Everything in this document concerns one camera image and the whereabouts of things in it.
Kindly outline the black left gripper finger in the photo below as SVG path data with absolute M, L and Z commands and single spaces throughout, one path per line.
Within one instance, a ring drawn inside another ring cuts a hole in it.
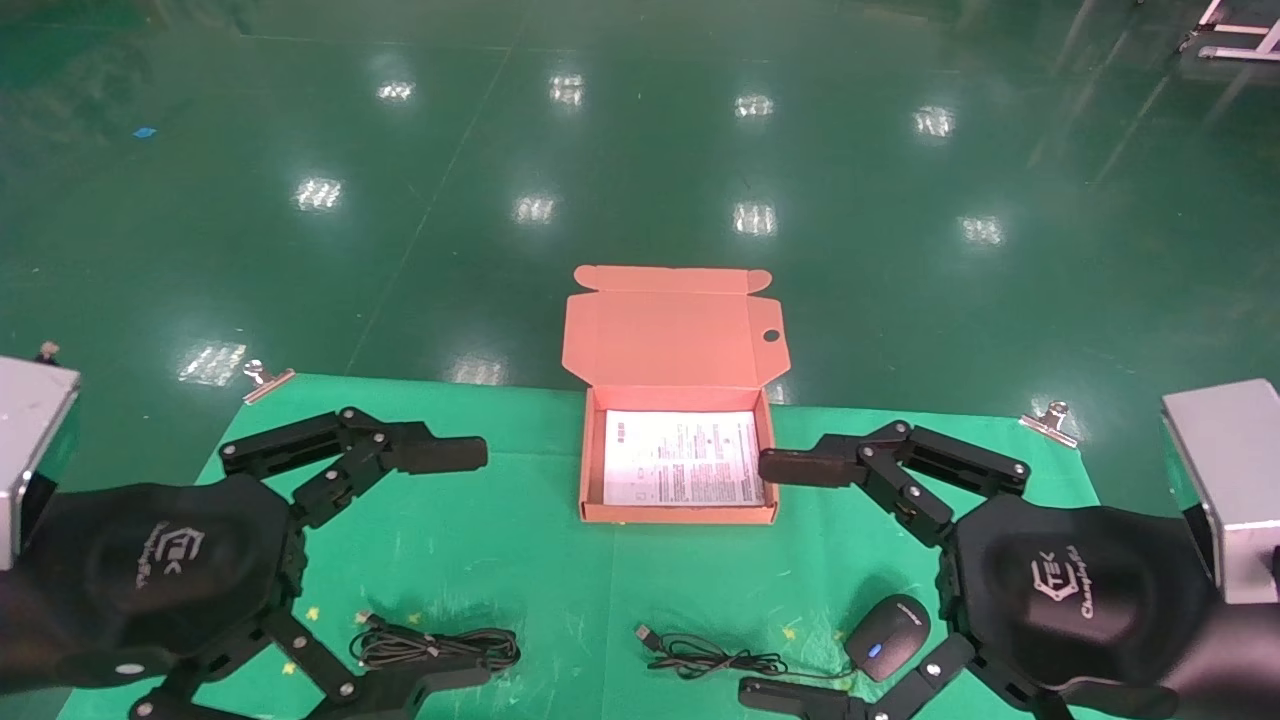
M 393 471 L 476 471 L 488 464 L 488 446 L 477 436 L 442 438 L 424 421 L 383 421 L 343 407 L 233 439 L 221 447 L 220 460 L 228 477 L 256 480 L 326 462 L 291 501 L 292 521 L 319 529 Z
M 323 692 L 308 719 L 416 719 L 430 694 L 483 685 L 492 678 L 486 661 L 476 655 L 429 657 L 357 676 L 285 610 L 260 618 L 255 630 L 284 650 Z M 202 665 L 175 665 L 160 685 L 133 703 L 131 717 L 244 719 L 195 702 L 207 678 Z

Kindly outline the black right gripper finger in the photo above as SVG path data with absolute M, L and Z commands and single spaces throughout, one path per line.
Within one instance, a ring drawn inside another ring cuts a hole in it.
M 865 436 L 824 434 L 809 450 L 765 448 L 760 478 L 774 486 L 856 487 L 925 547 L 941 547 L 955 512 L 918 477 L 983 498 L 1023 496 L 1027 462 L 904 420 Z
M 749 708 L 797 719 L 914 719 L 964 669 L 1005 670 L 1019 691 L 1029 675 L 1018 660 L 1012 635 L 954 633 L 876 702 L 814 685 L 742 679 L 739 702 Z

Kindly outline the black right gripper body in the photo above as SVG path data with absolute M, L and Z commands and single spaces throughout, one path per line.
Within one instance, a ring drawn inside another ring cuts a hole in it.
M 1167 693 L 1221 603 L 1184 521 L 1012 495 L 950 530 L 938 591 L 998 693 Z

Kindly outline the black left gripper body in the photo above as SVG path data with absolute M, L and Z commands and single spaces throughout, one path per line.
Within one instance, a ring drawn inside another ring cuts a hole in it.
M 56 493 L 3 573 L 3 689 L 219 682 L 269 644 L 305 564 L 289 503 L 246 477 Z

